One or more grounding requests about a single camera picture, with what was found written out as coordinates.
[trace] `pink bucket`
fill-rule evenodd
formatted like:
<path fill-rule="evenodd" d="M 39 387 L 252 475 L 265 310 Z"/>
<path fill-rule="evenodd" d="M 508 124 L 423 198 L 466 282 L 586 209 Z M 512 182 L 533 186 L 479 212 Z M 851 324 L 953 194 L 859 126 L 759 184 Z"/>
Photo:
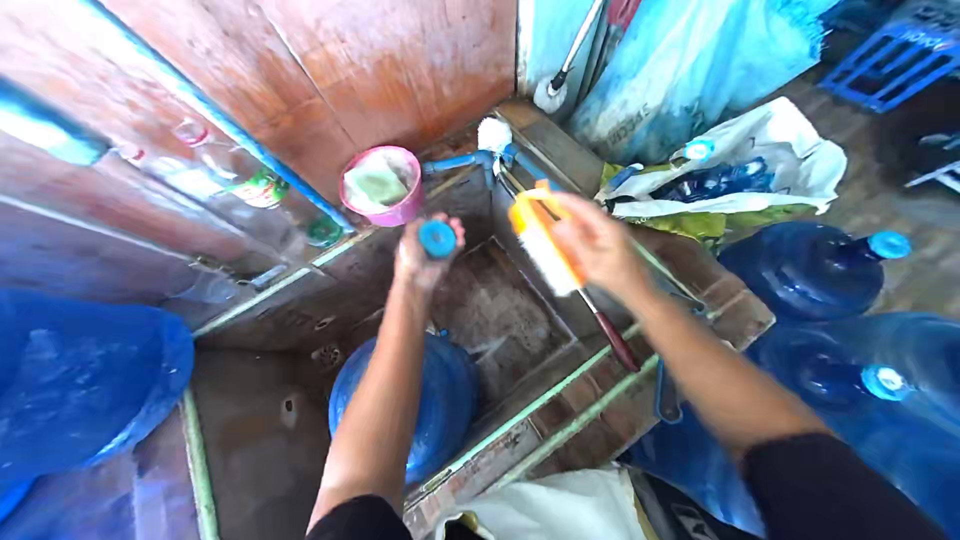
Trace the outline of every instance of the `pink bucket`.
<path fill-rule="evenodd" d="M 380 213 L 366 213 L 361 209 L 354 208 L 347 200 L 346 193 L 344 192 L 344 174 L 355 167 L 357 163 L 359 163 L 360 160 L 366 156 L 383 151 L 389 151 L 395 155 L 400 155 L 402 164 L 409 168 L 409 174 L 399 175 L 400 180 L 406 184 L 409 193 L 407 193 L 407 196 L 401 199 L 400 202 L 387 209 L 387 211 Z M 366 217 L 374 225 L 378 225 L 380 227 L 397 227 L 399 225 L 403 225 L 404 223 L 407 223 L 408 221 L 417 217 L 417 214 L 420 213 L 420 209 L 423 208 L 424 197 L 423 185 L 420 183 L 420 162 L 417 161 L 417 157 L 411 154 L 409 150 L 406 148 L 400 148 L 399 146 L 375 146 L 366 152 L 362 152 L 354 156 L 353 159 L 350 160 L 350 163 L 347 163 L 347 167 L 344 168 L 344 172 L 340 174 L 340 200 L 344 203 L 344 206 Z"/>

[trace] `forearm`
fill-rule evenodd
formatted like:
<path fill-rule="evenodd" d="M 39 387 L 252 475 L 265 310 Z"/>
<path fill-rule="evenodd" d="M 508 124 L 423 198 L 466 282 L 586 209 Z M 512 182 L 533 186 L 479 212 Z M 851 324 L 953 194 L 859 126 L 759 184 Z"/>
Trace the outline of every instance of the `forearm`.
<path fill-rule="evenodd" d="M 704 425 L 735 457 L 763 441 L 828 431 L 803 402 L 658 290 L 623 301 Z"/>
<path fill-rule="evenodd" d="M 313 522 L 337 504 L 375 494 L 399 510 L 417 423 L 429 293 L 397 278 L 367 370 L 330 444 Z"/>

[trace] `green bottle label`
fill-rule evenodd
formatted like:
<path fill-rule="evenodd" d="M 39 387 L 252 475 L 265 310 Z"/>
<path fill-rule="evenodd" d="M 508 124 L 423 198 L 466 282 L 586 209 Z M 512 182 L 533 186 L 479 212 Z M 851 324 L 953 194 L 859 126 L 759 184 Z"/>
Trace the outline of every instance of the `green bottle label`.
<path fill-rule="evenodd" d="M 290 185 L 278 178 L 269 167 L 263 167 L 249 180 L 227 189 L 243 202 L 259 209 L 268 209 L 280 204 L 290 191 Z"/>

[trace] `orange brush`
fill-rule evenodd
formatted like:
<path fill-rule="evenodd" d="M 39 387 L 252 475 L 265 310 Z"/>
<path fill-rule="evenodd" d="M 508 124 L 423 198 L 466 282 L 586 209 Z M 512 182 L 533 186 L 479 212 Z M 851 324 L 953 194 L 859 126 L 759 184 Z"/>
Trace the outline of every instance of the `orange brush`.
<path fill-rule="evenodd" d="M 507 215 L 520 245 L 537 265 L 554 295 L 569 296 L 574 291 L 579 292 L 610 340 L 616 356 L 627 369 L 636 371 L 638 367 L 630 347 L 613 327 L 607 315 L 597 309 L 585 290 L 587 280 L 584 272 L 560 249 L 554 239 L 557 223 L 569 218 L 570 214 L 554 199 L 547 182 L 539 181 L 534 189 L 518 193 Z"/>

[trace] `black sleeve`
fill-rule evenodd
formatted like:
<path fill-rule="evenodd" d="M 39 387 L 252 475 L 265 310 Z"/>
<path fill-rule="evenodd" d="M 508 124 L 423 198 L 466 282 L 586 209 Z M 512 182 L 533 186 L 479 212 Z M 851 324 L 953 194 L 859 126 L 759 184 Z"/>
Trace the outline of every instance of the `black sleeve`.
<path fill-rule="evenodd" d="M 413 540 L 390 503 L 362 495 L 340 503 L 313 526 L 306 540 Z"/>
<path fill-rule="evenodd" d="M 743 466 L 770 540 L 947 538 L 900 490 L 829 435 L 758 445 Z"/>

